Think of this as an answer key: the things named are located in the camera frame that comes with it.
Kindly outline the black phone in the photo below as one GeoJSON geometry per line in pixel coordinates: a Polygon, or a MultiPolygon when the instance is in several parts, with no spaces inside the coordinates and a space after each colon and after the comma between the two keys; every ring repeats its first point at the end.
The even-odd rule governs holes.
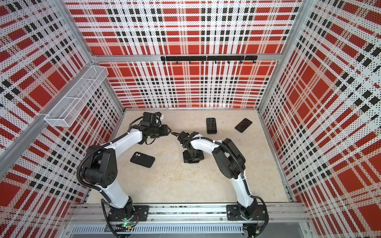
{"type": "Polygon", "coordinates": [[[237,130],[238,132],[240,133],[243,133],[253,122],[250,121],[249,119],[247,118],[244,118],[241,122],[239,122],[236,126],[235,126],[235,130],[237,130]]]}

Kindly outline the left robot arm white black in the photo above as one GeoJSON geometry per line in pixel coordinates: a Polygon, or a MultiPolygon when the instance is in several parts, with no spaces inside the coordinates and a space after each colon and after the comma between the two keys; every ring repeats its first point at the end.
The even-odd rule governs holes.
{"type": "Polygon", "coordinates": [[[135,144],[144,144],[148,138],[168,136],[171,132],[162,123],[160,112],[144,112],[143,116],[130,123],[128,130],[119,137],[102,145],[93,145],[76,171],[78,182],[95,189],[106,199],[112,212],[129,219],[135,214],[133,202],[117,182],[117,158],[135,144]]]}

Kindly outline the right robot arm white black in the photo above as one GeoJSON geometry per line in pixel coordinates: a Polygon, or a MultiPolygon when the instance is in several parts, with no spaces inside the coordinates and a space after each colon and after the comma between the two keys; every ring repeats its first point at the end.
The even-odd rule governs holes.
{"type": "Polygon", "coordinates": [[[263,220],[268,222],[269,216],[264,200],[252,195],[245,172],[246,159],[234,142],[230,139],[213,140],[198,132],[172,132],[183,151],[186,164],[196,164],[204,159],[204,152],[212,155],[223,176],[228,178],[236,192],[237,216],[244,220],[263,220]]]}

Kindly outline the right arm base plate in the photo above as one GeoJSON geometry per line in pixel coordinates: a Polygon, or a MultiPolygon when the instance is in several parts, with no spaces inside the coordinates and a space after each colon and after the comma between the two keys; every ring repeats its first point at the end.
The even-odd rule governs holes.
{"type": "Polygon", "coordinates": [[[240,204],[226,206],[227,219],[229,221],[265,221],[268,214],[263,205],[253,205],[248,208],[240,204]]]}

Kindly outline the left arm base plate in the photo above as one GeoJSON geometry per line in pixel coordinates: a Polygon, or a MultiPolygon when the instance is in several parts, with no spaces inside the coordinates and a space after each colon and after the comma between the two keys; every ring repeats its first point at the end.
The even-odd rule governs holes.
{"type": "Polygon", "coordinates": [[[110,211],[106,213],[110,222],[145,222],[148,217],[148,205],[132,205],[126,208],[114,208],[110,206],[110,211]]]}

